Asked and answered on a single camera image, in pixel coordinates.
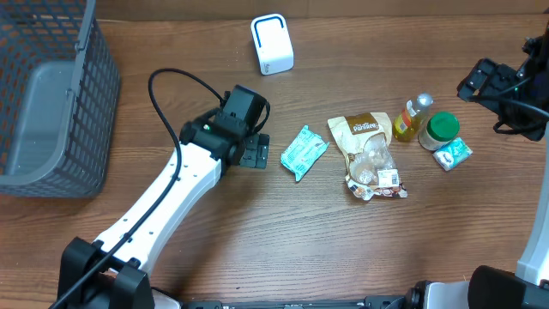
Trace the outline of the teal wet wipes pack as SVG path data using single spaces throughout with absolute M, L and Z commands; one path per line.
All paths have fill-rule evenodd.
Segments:
M 299 182 L 312 168 L 314 163 L 326 152 L 329 142 L 309 130 L 305 125 L 292 143 L 281 154 L 281 164 L 292 172 Z

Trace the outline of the green lid white jar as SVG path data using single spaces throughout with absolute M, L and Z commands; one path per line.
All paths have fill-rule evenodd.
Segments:
M 419 132 L 420 145 L 430 151 L 436 151 L 456 138 L 460 131 L 458 118 L 450 112 L 438 112 L 433 115 Z

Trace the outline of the small teal tissue pack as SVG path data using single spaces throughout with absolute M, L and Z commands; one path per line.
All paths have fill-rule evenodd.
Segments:
M 472 154 L 473 150 L 460 137 L 457 137 L 435 151 L 433 157 L 444 171 L 450 171 Z

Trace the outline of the yellow oil bottle silver cap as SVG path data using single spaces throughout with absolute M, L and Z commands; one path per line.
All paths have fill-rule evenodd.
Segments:
M 434 99 L 428 93 L 418 94 L 408 100 L 393 121 L 393 137 L 400 142 L 411 141 L 428 117 L 433 103 Z

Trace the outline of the brown Pantree snack bag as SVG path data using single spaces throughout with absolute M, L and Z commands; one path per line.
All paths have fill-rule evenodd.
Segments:
M 328 120 L 332 137 L 346 162 L 347 187 L 365 202 L 374 197 L 407 197 L 407 190 L 389 151 L 391 125 L 385 112 L 366 112 Z

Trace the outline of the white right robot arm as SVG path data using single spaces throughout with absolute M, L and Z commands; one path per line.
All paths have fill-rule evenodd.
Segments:
M 497 117 L 499 135 L 548 141 L 548 34 L 525 39 L 516 69 L 482 58 L 458 84 L 458 98 Z M 512 271 L 477 267 L 461 282 L 422 281 L 391 308 L 546 308 L 548 306 L 548 177 L 540 185 L 532 227 Z

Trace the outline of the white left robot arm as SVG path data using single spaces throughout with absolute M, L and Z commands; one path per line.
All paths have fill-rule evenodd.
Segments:
M 186 123 L 136 203 L 93 242 L 75 238 L 65 248 L 54 307 L 179 308 L 151 286 L 156 261 L 194 204 L 240 163 L 269 112 L 265 98 L 237 85 L 220 107 Z

